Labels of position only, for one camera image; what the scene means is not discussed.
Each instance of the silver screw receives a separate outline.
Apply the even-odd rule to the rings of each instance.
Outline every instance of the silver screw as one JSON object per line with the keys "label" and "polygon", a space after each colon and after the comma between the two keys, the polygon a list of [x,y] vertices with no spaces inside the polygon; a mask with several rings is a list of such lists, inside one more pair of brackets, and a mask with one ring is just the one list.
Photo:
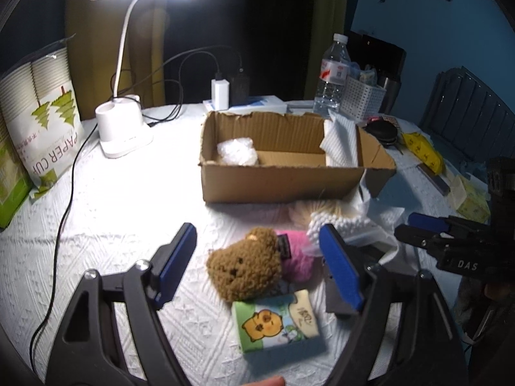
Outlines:
{"label": "silver screw", "polygon": [[431,272],[429,270],[422,270],[420,272],[420,278],[427,278],[427,279],[431,280],[433,278],[433,275],[431,274]]}
{"label": "silver screw", "polygon": [[88,270],[86,273],[84,273],[84,278],[86,280],[93,280],[94,278],[96,278],[96,276],[98,276],[96,270]]}
{"label": "silver screw", "polygon": [[138,260],[136,262],[136,268],[140,271],[145,271],[149,267],[150,267],[150,262],[148,262],[147,260]]}

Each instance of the bottle cap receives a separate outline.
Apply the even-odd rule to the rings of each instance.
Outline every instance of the bottle cap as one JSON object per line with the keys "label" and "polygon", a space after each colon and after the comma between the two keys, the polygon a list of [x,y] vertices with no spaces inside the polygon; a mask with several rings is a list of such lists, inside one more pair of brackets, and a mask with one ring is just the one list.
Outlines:
{"label": "bottle cap", "polygon": [[333,39],[337,42],[343,43],[344,45],[346,45],[349,41],[348,37],[346,37],[345,35],[340,35],[339,33],[335,33],[333,35]]}

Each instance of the lamp neck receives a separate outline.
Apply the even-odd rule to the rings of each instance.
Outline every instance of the lamp neck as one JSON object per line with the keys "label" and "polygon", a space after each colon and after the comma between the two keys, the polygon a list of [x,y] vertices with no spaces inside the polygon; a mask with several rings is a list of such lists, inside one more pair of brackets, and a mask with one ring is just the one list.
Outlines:
{"label": "lamp neck", "polygon": [[132,0],[129,4],[129,8],[127,9],[127,14],[125,15],[124,26],[122,28],[122,38],[120,39],[120,49],[118,51],[118,63],[117,63],[117,73],[114,79],[114,87],[113,87],[113,97],[118,97],[118,86],[120,84],[120,73],[122,71],[122,60],[124,57],[124,48],[125,48],[125,38],[127,36],[127,29],[129,26],[129,18],[132,13],[132,9],[136,5],[136,3],[140,0]]}

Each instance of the pink plush fabric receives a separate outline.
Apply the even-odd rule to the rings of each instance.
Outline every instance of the pink plush fabric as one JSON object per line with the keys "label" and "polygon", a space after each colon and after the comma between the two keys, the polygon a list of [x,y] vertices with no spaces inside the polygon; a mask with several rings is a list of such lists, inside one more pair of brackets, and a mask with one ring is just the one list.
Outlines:
{"label": "pink plush fabric", "polygon": [[310,245],[306,232],[301,230],[277,231],[277,235],[286,234],[289,239],[291,259],[283,261],[283,278],[289,282],[303,283],[311,278],[314,257],[304,255],[302,249]]}

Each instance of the table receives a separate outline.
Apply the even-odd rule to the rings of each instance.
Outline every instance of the table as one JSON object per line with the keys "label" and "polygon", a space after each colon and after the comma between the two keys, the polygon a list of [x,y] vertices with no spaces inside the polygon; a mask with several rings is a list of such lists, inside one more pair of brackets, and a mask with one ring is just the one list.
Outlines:
{"label": "table", "polygon": [[[170,111],[166,106],[146,114],[165,117]],[[242,356],[239,351],[230,309],[218,298],[204,269],[209,250],[241,239],[256,225],[289,229],[291,224],[284,205],[207,206],[203,202],[198,161],[204,115],[202,105],[185,105],[178,120],[153,128],[151,145],[118,160],[104,158],[95,137],[84,148],[59,251],[56,301],[35,354],[41,377],[60,318],[84,271],[124,271],[136,260],[150,258],[183,222],[191,222],[198,230],[197,250],[174,301],[159,317],[192,384],[236,386],[274,374],[283,375],[289,385],[324,383],[347,340],[349,325],[324,312],[323,283],[311,286],[310,292],[319,340],[294,344],[287,352]],[[84,122],[87,132],[93,126],[94,121]],[[67,172],[45,197],[34,204],[25,202],[0,234],[0,321],[26,362],[30,337],[50,298],[55,234],[69,195]],[[408,212],[452,213],[413,167],[399,171],[379,198]],[[420,261],[434,272],[447,302],[454,303],[460,278],[435,269],[434,259],[424,251]],[[129,369],[143,377],[122,305],[117,305],[117,320]],[[394,309],[373,376],[386,369],[397,321],[398,309]]]}

